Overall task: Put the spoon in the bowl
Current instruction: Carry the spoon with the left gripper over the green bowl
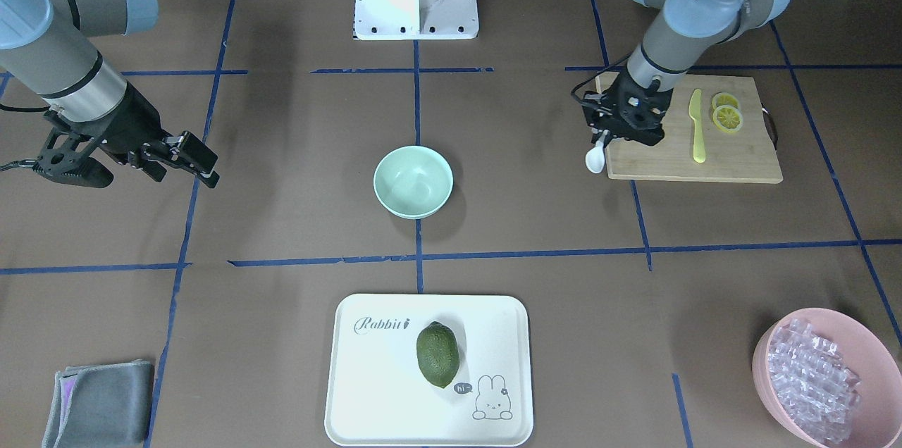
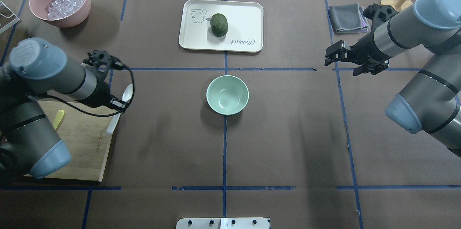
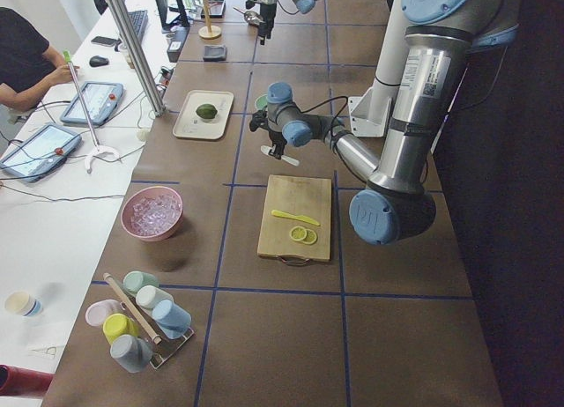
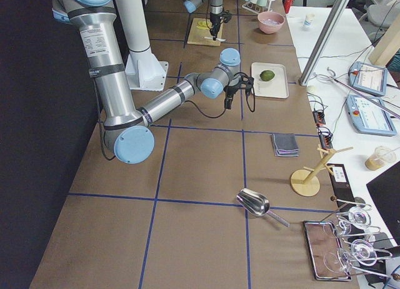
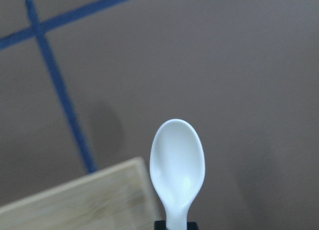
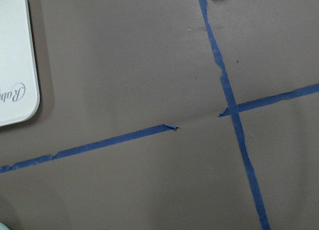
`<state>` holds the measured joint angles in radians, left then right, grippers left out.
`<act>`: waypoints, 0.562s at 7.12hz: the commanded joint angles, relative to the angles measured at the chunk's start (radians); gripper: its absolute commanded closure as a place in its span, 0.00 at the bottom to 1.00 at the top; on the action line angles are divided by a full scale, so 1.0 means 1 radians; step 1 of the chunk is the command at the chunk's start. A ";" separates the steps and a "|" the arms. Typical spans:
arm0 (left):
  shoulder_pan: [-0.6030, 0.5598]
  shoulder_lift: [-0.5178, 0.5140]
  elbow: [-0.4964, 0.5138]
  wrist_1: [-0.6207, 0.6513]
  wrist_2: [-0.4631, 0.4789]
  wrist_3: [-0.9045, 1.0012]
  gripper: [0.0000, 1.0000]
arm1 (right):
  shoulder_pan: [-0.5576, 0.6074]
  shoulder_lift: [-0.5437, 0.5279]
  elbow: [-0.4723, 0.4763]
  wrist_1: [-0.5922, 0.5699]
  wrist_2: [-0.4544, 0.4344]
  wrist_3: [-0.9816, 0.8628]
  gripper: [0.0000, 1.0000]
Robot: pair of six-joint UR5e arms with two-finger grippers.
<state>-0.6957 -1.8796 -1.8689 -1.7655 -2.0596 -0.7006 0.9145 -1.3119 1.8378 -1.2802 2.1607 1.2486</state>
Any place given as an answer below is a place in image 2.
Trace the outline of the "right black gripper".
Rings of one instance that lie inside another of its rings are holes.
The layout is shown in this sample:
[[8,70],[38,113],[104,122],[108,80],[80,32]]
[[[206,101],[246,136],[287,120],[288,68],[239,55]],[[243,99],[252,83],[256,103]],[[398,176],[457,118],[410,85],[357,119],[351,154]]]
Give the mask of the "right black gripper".
[[324,66],[335,62],[347,63],[348,59],[359,65],[354,69],[353,76],[366,73],[376,75],[389,67],[389,57],[378,49],[373,34],[365,35],[349,52],[344,40],[335,42],[326,48],[325,58]]

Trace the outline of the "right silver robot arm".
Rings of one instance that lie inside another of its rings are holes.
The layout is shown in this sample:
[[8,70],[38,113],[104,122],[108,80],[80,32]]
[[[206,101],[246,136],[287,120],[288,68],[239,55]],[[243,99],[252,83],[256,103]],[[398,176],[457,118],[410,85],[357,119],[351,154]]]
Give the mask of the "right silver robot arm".
[[340,40],[326,49],[325,65],[354,63],[353,75],[376,75],[389,60],[422,45],[433,56],[393,98],[385,114],[412,134],[425,131],[456,156],[461,155],[460,0],[416,0],[401,12],[369,5],[372,30],[348,46]]

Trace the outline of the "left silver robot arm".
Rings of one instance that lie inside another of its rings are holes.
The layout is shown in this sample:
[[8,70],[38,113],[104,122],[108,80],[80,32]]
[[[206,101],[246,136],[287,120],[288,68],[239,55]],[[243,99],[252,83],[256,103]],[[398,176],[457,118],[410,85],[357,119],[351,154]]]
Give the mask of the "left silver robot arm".
[[71,154],[38,103],[49,91],[87,107],[121,114],[131,101],[111,94],[105,79],[112,69],[130,70],[117,57],[94,50],[82,63],[41,38],[22,40],[1,66],[1,186],[23,175],[44,178],[67,165]]

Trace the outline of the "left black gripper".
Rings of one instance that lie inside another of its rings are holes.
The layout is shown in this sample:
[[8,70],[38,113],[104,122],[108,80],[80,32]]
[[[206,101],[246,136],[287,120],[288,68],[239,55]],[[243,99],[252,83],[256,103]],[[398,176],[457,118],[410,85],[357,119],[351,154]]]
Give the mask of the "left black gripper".
[[119,99],[108,92],[105,93],[105,107],[113,109],[117,111],[117,113],[125,113],[130,107],[130,100]]

